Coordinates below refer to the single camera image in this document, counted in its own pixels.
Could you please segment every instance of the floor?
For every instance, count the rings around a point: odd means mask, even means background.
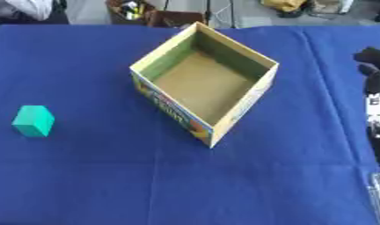
[[[72,24],[109,24],[105,0],[67,0],[69,2],[69,19]],[[165,0],[149,0],[158,9],[163,9]],[[204,12],[206,0],[171,0],[170,11]],[[214,14],[211,26],[215,28],[230,27],[229,0],[211,0]],[[274,10],[261,5],[259,0],[234,0],[235,19],[238,28],[261,25],[377,25],[372,21],[380,2],[369,0],[354,0],[350,12],[346,15],[336,15],[329,18],[311,17],[307,14],[300,18],[278,18]]]

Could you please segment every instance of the colorful box print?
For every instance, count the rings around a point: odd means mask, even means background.
[[[148,85],[137,74],[132,73],[132,77],[136,89],[139,90],[144,96],[149,98],[162,111],[174,118],[182,127],[193,134],[193,136],[202,140],[207,145],[211,143],[213,134],[212,129],[203,126],[201,121],[186,112],[186,110],[180,105],[172,102],[164,94]]]

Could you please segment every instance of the cable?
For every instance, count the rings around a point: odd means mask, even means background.
[[[220,23],[223,23],[223,24],[226,24],[226,25],[229,25],[230,22],[229,21],[225,21],[223,19],[220,18],[219,14],[224,12],[225,10],[227,10],[228,8],[230,8],[231,4],[228,4],[227,6],[225,6],[224,8],[222,8],[221,10],[213,13],[213,15],[215,16],[215,18],[217,18],[217,20],[220,22]]]

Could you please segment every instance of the robotic arm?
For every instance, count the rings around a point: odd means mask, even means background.
[[[354,55],[362,64],[358,69],[365,75],[364,93],[366,95],[368,136],[380,164],[380,50],[367,47]]]

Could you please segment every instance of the metal object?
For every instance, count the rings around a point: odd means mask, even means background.
[[[207,25],[209,25],[210,19],[212,19],[212,10],[211,10],[210,1],[211,0],[207,0],[207,9],[205,10],[205,13],[204,13]],[[170,3],[170,0],[165,0],[165,5],[164,5],[165,11],[168,9],[169,3]],[[230,8],[231,8],[231,28],[236,28],[234,0],[230,0]]]

